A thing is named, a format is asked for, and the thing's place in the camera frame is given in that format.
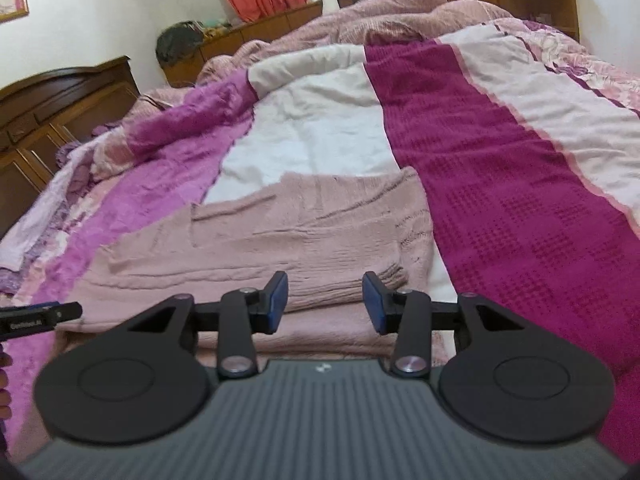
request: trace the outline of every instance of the magenta blanket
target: magenta blanket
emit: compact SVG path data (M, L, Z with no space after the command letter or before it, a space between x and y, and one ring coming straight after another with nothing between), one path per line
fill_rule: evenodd
M369 157L377 168L396 170L397 161L418 171L456 290L492 298L607 364L616 400L600 439L624 460L640 460L638 79L555 31L513 19L437 41L332 45L248 70L264 97L255 119L257 98L247 75L236 73L145 123L137 142L126 139L124 152L144 163L92 192L104 193L100 215L70 231L67 252L33 291L37 299L65 294L98 244L201 197L252 120L235 148L245 158L227 159L244 172L243 184L305 157L304 168L319 167L312 150L287 144L289 137L312 137L318 152L319 139L343 139L343 150L326 153L345 167ZM280 131L278 121L287 127ZM262 144L252 144L256 136ZM253 154L242 149L268 151L265 139L285 146L282 157L248 160ZM372 144L375 152L367 151ZM117 160L117 150L103 155ZM42 341L19 343L18 371L37 372L49 348ZM22 415L31 387L24 384L15 402Z
M256 100L246 71L239 70L223 82L194 89L181 106L130 127L120 137L126 145L118 149L133 154L133 168L105 183L109 190L95 205L100 214L85 211L91 216L70 232L66 250L48 264L46 279L34 291L31 303L63 300L100 245L146 227L187 203L200 202L218 176L222 158L249 130ZM111 155L118 151L110 150ZM7 423L10 442L31 404L31 384L47 359L52 339L52 334L43 334L11 343L11 375L23 374L28 380L10 380L14 411Z
M600 439L638 460L640 240L630 219L587 189L545 132L477 88L457 47L366 53L394 156L420 175L456 290L602 359L617 391Z

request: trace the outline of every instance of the pink towel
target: pink towel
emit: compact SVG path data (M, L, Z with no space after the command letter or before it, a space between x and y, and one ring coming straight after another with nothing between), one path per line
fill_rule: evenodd
M360 304L363 273L374 270L391 288L424 288L432 256L431 218L412 168L367 178L289 173L240 200L188 206L98 250L68 298L82 303L84 315L61 328L101 332L178 292L216 301L286 270L288 312L332 308L295 317L300 324L289 336L314 330L305 351L374 346ZM343 317L350 332L335 330ZM284 333L258 339L266 351L287 346ZM201 345L214 342L204 337Z
M506 10L476 0L360 0L339 12L316 18L272 43L245 43L233 56L209 59L198 85L220 81L238 68L286 52L328 44L385 44L430 40L497 18L510 18Z

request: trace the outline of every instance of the logo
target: logo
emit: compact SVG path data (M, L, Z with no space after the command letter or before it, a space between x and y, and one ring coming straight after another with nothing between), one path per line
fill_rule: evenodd
M35 319L33 321L23 321L22 323L9 323L9 328L11 330L20 330L21 328L31 328L39 325L42 325L42 320Z
M321 374L324 374L329 370L331 370L331 365L329 363L322 363L321 365L316 367L316 372L320 372Z

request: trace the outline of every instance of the gray ribbed surface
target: gray ribbed surface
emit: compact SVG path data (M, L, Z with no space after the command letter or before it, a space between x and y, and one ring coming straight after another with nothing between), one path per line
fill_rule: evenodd
M624 465L594 440L502 447L450 423L430 389L376 361L272 361L225 383L191 424L153 443L58 441L21 469L33 480L612 480Z

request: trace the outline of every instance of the white sheet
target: white sheet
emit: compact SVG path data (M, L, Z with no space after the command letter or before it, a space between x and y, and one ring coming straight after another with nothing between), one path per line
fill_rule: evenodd
M327 57L320 62L325 73L318 73L319 56ZM271 59L250 69L249 80L265 97L255 106L249 133L225 157L204 203L248 195L279 181L286 171L350 176L399 171L382 107L364 70L362 47L317 48L278 58L279 63ZM300 77L311 67L314 72ZM289 82L280 86L283 77ZM434 301L457 300L437 247L426 292ZM455 354L452 333L444 335L447 353Z
M476 25L440 41L455 44L471 82L551 140L584 186L628 214L637 231L640 132L634 111L585 91L567 74L550 72L518 38L493 27ZM554 98L559 93L561 100Z

